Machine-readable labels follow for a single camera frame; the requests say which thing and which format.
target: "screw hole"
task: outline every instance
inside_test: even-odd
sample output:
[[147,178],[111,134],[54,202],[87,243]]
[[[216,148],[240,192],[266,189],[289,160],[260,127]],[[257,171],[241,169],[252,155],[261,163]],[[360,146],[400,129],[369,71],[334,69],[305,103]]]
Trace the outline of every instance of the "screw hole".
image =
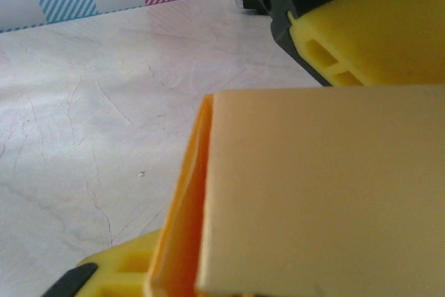
[[270,0],[262,0],[262,1],[266,10],[270,12],[272,10],[272,4],[270,3]]

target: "beige flat panel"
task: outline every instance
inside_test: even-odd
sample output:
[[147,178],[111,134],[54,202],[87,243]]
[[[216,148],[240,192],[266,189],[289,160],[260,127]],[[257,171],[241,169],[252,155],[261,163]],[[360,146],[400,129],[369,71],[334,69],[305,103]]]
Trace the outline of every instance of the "beige flat panel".
[[445,296],[445,86],[218,93],[197,286]]

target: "yellow plastic part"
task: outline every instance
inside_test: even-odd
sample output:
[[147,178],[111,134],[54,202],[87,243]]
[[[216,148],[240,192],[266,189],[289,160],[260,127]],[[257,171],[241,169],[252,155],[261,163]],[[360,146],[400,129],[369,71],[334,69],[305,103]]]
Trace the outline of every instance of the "yellow plastic part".
[[148,296],[210,297],[195,291],[195,280],[212,104],[213,97],[206,96],[196,117],[167,221],[153,256],[147,281]]
[[216,93],[196,286],[444,297],[444,130],[445,85]]
[[99,268],[76,297],[143,297],[143,285],[160,231],[123,243],[84,259],[79,265]]
[[334,86],[445,83],[445,0],[334,0],[288,16],[298,53]]

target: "black rubber tip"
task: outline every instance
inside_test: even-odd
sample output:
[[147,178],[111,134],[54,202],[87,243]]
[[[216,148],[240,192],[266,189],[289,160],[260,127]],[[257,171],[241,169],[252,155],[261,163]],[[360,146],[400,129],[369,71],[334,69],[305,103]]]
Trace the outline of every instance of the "black rubber tip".
[[89,263],[67,271],[42,297],[75,297],[97,268],[98,265]]

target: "white table surface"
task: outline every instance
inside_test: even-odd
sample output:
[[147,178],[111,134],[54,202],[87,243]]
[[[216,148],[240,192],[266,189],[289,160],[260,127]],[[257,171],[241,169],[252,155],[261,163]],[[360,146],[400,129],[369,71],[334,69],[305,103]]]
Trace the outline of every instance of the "white table surface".
[[204,94],[317,86],[234,0],[0,34],[0,296],[159,229]]

